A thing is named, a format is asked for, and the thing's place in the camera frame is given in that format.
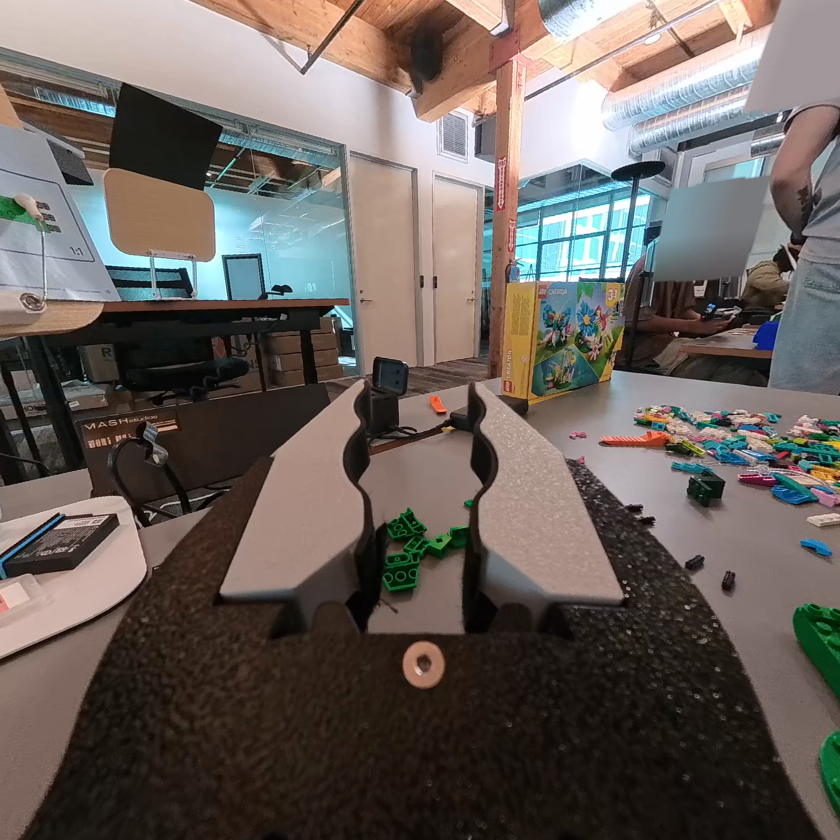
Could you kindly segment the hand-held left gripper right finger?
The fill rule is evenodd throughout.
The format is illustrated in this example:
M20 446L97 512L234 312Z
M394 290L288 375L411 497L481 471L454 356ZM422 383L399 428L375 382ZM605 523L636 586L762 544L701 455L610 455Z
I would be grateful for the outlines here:
M484 384L469 387L467 418L480 487L469 512L463 625L489 627L508 606L545 627L560 606L623 604L561 451Z

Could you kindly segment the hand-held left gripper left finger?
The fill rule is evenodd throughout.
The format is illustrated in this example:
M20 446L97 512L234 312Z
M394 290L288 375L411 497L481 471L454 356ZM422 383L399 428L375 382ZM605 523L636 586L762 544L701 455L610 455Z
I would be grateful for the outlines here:
M358 380L275 451L221 602L279 603L283 627L312 627L319 608L336 603L368 626L384 565L360 484L370 418L371 385Z

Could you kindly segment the grey desk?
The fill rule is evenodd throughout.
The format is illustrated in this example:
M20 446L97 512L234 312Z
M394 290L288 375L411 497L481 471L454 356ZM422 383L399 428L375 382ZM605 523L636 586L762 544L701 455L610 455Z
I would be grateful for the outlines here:
M642 503L656 517L654 537L675 559L705 555L696 584L738 650L785 770L820 834L838 838L817 762L824 738L838 728L838 702L792 628L793 611L803 603L838 606L838 528L813 527L809 511L740 485L729 468L721 468L727 488L720 507L702 510L686 496L687 480L666 454L598 443L603 435L632 434L633 410L660 403L778 411L788 428L802 414L838 417L838 397L616 373L609 385L536 405L528 415L567 456L584 456L621 502ZM570 439L574 430L587 439ZM802 548L803 539L824 542L833 557ZM736 574L730 592L721 589L725 571ZM2 663L2 838L19 838L36 813L93 672L130 604Z

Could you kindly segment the brown standing desk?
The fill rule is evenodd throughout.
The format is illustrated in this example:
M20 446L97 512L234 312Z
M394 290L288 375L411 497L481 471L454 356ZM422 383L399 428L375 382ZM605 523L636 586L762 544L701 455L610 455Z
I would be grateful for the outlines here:
M83 466L80 440L48 348L98 343L148 343L300 332L304 382L317 382L312 330L348 298L277 297L267 300L163 299L160 301L49 300L30 311L15 292L2 292L2 340L23 338L30 367L41 385L49 422L68 470Z

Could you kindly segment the pile of small green bricks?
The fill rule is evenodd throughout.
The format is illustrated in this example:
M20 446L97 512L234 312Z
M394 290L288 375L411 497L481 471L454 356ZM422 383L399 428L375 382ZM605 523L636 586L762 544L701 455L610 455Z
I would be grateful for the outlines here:
M441 561L469 546L469 525L456 524L437 534L429 534L427 526L415 511L407 507L385 525L388 546L382 583L387 592L397 594L417 588L421 565L426 559Z

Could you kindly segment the stack of cardboard boxes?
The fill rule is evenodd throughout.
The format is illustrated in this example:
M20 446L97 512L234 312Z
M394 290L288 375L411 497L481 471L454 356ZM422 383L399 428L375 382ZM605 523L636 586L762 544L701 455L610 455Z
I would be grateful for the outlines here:
M320 319L320 327L310 332L314 353L316 382L344 377L340 363L341 320ZM305 383L305 364L300 332L268 332L260 340L266 381L271 386L294 386Z

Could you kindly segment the black battery charger case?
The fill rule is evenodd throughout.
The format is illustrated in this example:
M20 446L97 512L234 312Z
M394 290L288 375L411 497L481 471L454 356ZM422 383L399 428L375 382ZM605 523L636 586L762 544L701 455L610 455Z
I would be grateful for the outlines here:
M408 365L401 360L376 356L371 378L371 436L390 433L400 423L400 399L406 394Z

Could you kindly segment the black framed screen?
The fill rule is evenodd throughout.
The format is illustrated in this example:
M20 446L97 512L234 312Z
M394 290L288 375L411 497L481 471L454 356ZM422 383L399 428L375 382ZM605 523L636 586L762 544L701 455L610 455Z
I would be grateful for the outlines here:
M227 299L258 300L266 293L261 254L222 255Z

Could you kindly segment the wooden work table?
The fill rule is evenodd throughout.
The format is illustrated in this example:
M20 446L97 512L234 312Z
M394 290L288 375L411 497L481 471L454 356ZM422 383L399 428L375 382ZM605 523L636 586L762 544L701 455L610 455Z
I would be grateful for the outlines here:
M680 351L686 355L714 355L727 358L765 361L772 350L761 350L754 341L758 329L732 329L701 339L686 340Z

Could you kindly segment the small wooden document stand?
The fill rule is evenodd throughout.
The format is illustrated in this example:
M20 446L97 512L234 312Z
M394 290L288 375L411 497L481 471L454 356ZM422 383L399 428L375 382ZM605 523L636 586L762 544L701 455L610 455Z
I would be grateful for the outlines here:
M102 183L111 241L124 254L149 260L154 299L161 299L157 259L189 261L191 298L197 299L197 264L216 254L210 195L115 167L105 171Z

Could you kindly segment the black tilted panel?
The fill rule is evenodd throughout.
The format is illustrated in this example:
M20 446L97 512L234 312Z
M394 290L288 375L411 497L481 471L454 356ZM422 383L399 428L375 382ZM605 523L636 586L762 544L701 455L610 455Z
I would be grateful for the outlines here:
M109 167L202 192L222 130L124 82L112 122Z

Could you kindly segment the black ceiling speaker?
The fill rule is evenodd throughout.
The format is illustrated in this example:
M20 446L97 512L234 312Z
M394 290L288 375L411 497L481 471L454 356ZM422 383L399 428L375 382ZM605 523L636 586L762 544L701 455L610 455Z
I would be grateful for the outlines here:
M409 76L412 88L408 94L418 99L424 92L426 82L435 79L441 72L444 59L444 39L434 27L419 25L409 41Z

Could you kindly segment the black ceiling rod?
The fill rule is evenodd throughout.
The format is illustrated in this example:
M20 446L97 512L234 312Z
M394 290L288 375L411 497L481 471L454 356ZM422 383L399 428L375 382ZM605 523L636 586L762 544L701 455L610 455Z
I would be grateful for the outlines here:
M326 48L331 46L332 42L342 32L344 27L349 23L351 18L359 11L364 3L365 1L362 0L353 1L352 4L343 11L338 22L331 27L330 31L325 35L321 43L313 51L308 52L308 58L299 70L302 76L305 76L310 71L313 65L322 56Z

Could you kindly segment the white wall vent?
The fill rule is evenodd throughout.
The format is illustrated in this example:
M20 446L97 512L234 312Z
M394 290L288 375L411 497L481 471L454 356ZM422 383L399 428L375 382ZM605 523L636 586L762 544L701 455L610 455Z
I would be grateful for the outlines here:
M455 161L469 161L469 121L459 112L451 112L436 121L437 154Z

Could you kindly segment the silver air duct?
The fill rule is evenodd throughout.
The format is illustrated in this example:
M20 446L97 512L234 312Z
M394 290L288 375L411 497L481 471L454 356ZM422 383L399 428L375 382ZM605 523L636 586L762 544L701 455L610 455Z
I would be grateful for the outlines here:
M602 103L602 122L615 131L718 94L748 86L759 67L772 26L711 49L620 91Z
M639 1L538 1L540 17L551 36L569 43Z
M627 153L639 158L659 148L675 148L683 141L764 117L764 112L743 110L747 98L747 89L739 88L638 122L627 135Z

